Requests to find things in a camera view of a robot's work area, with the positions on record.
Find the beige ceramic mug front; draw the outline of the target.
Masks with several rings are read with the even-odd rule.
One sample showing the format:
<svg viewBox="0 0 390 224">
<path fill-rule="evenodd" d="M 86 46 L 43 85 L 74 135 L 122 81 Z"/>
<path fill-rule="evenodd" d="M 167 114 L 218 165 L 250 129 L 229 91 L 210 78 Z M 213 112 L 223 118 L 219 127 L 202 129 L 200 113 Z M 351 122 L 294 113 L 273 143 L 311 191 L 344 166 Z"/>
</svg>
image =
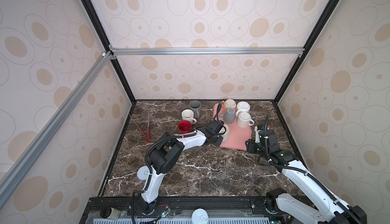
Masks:
<svg viewBox="0 0 390 224">
<path fill-rule="evenodd" d="M 219 134 L 220 134 L 221 137 L 222 137 L 222 142 L 226 142 L 226 141 L 229 139 L 229 134 L 230 134 L 230 128 L 229 128 L 229 126 L 225 124 L 225 125 L 221 128 Z"/>
</svg>

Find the red ceramic mug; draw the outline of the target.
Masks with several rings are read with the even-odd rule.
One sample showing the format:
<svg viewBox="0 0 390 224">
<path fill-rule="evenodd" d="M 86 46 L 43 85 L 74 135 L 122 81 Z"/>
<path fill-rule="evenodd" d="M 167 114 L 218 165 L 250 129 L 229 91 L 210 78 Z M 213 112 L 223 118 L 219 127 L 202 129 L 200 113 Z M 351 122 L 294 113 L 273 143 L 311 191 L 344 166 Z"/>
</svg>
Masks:
<svg viewBox="0 0 390 224">
<path fill-rule="evenodd" d="M 192 131 L 192 124 L 190 121 L 183 120 L 178 124 L 178 131 L 180 135 L 188 134 Z"/>
</svg>

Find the pinkish white ceramic mug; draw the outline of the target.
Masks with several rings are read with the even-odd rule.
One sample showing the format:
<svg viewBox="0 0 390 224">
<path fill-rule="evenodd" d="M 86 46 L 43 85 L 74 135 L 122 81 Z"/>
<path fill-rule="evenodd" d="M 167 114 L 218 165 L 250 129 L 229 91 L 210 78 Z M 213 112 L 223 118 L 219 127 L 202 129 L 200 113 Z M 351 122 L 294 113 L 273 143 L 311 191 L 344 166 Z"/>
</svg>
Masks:
<svg viewBox="0 0 390 224">
<path fill-rule="evenodd" d="M 195 114 L 191 109 L 186 109 L 182 111 L 181 117 L 183 121 L 189 121 L 191 124 L 196 124 L 197 119 L 195 118 Z"/>
</svg>

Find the dark grey ceramic mug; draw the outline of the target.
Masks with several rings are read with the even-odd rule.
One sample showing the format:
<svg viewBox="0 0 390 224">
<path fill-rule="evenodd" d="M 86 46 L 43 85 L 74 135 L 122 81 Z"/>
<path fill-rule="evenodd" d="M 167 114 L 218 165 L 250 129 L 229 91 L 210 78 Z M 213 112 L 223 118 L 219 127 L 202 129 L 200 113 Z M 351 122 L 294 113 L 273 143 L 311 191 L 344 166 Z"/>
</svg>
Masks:
<svg viewBox="0 0 390 224">
<path fill-rule="evenodd" d="M 201 117 L 201 105 L 201 102 L 198 100 L 193 100 L 190 102 L 190 109 L 193 111 L 194 118 L 197 120 Z"/>
</svg>

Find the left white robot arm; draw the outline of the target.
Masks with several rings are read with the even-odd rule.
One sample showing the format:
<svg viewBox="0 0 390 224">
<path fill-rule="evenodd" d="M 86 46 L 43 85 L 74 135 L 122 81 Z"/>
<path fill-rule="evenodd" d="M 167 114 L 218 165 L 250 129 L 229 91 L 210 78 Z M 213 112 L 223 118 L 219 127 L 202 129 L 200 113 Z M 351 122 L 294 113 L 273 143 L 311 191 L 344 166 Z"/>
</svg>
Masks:
<svg viewBox="0 0 390 224">
<path fill-rule="evenodd" d="M 221 145 L 222 134 L 226 131 L 224 122 L 218 119 L 221 109 L 219 103 L 212 120 L 192 132 L 182 135 L 166 132 L 152 144 L 144 157 L 146 165 L 137 172 L 139 180 L 145 183 L 142 190 L 133 191 L 131 214 L 140 211 L 143 215 L 150 215 L 154 212 L 163 178 L 173 169 L 183 151 L 210 144 Z"/>
</svg>

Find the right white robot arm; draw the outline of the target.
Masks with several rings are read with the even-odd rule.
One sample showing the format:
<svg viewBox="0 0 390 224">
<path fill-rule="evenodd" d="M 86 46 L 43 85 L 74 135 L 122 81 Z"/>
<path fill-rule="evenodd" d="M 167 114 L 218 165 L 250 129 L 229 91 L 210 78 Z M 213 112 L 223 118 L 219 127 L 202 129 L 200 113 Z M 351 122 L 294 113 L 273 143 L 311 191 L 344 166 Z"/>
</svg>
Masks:
<svg viewBox="0 0 390 224">
<path fill-rule="evenodd" d="M 270 214 L 285 212 L 303 224 L 365 224 L 367 215 L 359 206 L 351 206 L 322 184 L 297 156 L 288 149 L 282 150 L 276 134 L 268 128 L 269 116 L 264 125 L 257 125 L 256 138 L 246 141 L 246 150 L 259 155 L 291 180 L 309 200 L 307 205 L 282 188 L 267 192 L 264 205 Z"/>
</svg>

